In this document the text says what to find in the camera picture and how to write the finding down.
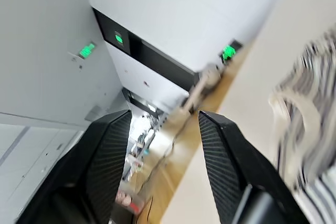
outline white ceiling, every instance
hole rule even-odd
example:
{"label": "white ceiling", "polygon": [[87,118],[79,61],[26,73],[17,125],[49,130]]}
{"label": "white ceiling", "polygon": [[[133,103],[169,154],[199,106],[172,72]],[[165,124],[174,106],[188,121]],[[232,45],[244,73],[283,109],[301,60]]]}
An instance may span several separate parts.
{"label": "white ceiling", "polygon": [[94,8],[197,71],[233,38],[259,31],[274,0],[90,0]]}

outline white panel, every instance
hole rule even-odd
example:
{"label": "white panel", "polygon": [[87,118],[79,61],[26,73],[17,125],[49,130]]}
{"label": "white panel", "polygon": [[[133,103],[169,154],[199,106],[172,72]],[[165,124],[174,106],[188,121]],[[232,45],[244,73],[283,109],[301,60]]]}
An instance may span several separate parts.
{"label": "white panel", "polygon": [[171,111],[188,92],[107,43],[122,85],[164,111]]}
{"label": "white panel", "polygon": [[34,165],[8,200],[7,204],[16,209],[22,209],[33,195],[37,186],[53,167],[54,162],[55,161],[49,161],[46,164]]}
{"label": "white panel", "polygon": [[30,128],[0,166],[0,175],[19,169],[28,170],[58,131],[57,129]]}
{"label": "white panel", "polygon": [[56,160],[76,133],[76,131],[59,131],[44,149],[36,164],[47,164],[49,161]]}
{"label": "white panel", "polygon": [[233,38],[248,42],[274,0],[90,0],[93,7],[194,71]]}
{"label": "white panel", "polygon": [[31,127],[16,146],[16,150],[34,147],[44,149],[58,131],[58,129]]}
{"label": "white panel", "polygon": [[23,180],[27,169],[20,169],[0,176],[0,206],[6,205],[16,187]]}
{"label": "white panel", "polygon": [[1,152],[10,147],[23,128],[19,125],[0,124],[0,157],[2,157]]}

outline wooden floor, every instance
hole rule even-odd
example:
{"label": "wooden floor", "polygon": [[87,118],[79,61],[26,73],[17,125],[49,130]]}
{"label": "wooden floor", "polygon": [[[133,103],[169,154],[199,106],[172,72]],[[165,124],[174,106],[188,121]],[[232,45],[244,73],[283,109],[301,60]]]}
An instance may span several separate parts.
{"label": "wooden floor", "polygon": [[[249,49],[250,47],[245,47],[235,56],[220,84],[203,101],[199,110],[218,110]],[[180,129],[181,127],[178,128],[169,122],[163,125],[150,146],[149,155],[144,158],[143,171],[134,174],[130,181],[135,191],[148,201],[137,219],[138,224],[160,223],[196,149],[201,144],[197,113],[187,121],[182,131]],[[172,149],[171,144],[174,140],[175,145]],[[144,184],[154,167],[150,179]]]}

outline white wall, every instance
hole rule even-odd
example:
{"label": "white wall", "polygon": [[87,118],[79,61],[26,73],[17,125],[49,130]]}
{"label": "white wall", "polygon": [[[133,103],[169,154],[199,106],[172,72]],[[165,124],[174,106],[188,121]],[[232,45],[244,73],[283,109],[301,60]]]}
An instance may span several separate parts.
{"label": "white wall", "polygon": [[[0,4],[0,114],[86,128],[88,112],[95,105],[108,109],[122,87],[89,1]],[[93,54],[74,62],[71,54],[91,41]],[[2,115],[0,122],[13,120]]]}
{"label": "white wall", "polygon": [[[291,70],[304,44],[319,37],[335,21],[335,1],[278,0],[226,94],[219,113],[235,121],[245,138],[269,159],[272,159],[270,143],[273,115],[268,96]],[[205,194],[211,195],[212,191],[209,185],[193,186],[192,183],[207,177],[206,171],[197,169],[201,167],[199,162],[204,162],[204,157],[195,155],[194,159],[198,160],[191,162],[163,217],[163,220],[170,221],[166,223],[185,223],[188,217],[195,219],[194,223],[204,223],[197,222],[197,218],[217,216],[217,213],[214,214],[213,198],[204,197],[204,208],[199,208],[198,200]],[[192,192],[187,190],[188,186],[193,187]]]}
{"label": "white wall", "polygon": [[90,0],[92,6],[198,71],[233,38],[250,41],[274,0]]}
{"label": "white wall", "polygon": [[165,112],[188,96],[188,92],[106,43],[122,85]]}

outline black textured surface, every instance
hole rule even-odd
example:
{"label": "black textured surface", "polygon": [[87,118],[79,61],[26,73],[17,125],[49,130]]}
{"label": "black textured surface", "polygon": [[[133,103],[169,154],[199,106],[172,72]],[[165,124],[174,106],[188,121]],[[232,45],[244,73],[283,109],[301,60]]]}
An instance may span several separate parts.
{"label": "black textured surface", "polygon": [[243,191],[236,169],[221,140],[216,124],[206,116],[199,115],[206,169],[215,199],[220,222],[232,222]]}
{"label": "black textured surface", "polygon": [[113,122],[101,141],[85,177],[86,195],[100,224],[107,224],[125,163],[129,113]]}
{"label": "black textured surface", "polygon": [[[246,184],[250,184],[254,191],[267,192],[276,202],[281,214],[286,218],[287,223],[308,223],[291,192],[286,187],[273,165],[244,138],[238,126],[233,121],[222,115],[204,111],[200,111],[198,118],[201,133],[203,131],[202,141],[204,141],[203,138],[205,137],[208,145],[205,145],[204,153],[213,153],[215,156],[228,156],[233,170],[236,171],[240,188],[245,187]],[[219,148],[218,152],[221,151],[222,153],[218,154],[218,152],[213,152],[214,148],[211,149],[211,146],[216,146],[215,144],[220,145],[220,143],[222,143],[224,149]],[[214,163],[214,161],[218,161],[218,159],[215,158],[211,158],[207,161],[208,158],[209,157],[205,154],[206,163]],[[222,174],[227,173],[228,169],[221,168],[228,166],[224,164],[228,162],[227,159],[221,158],[219,162],[220,164],[217,164],[216,166],[216,176],[209,177],[213,191],[216,190],[216,187],[222,185],[222,182],[217,177],[229,177],[228,175]],[[214,196],[215,195],[216,197],[225,197],[224,194],[214,193]],[[216,206],[219,215],[222,215],[224,213],[223,209],[219,208],[217,202]]]}

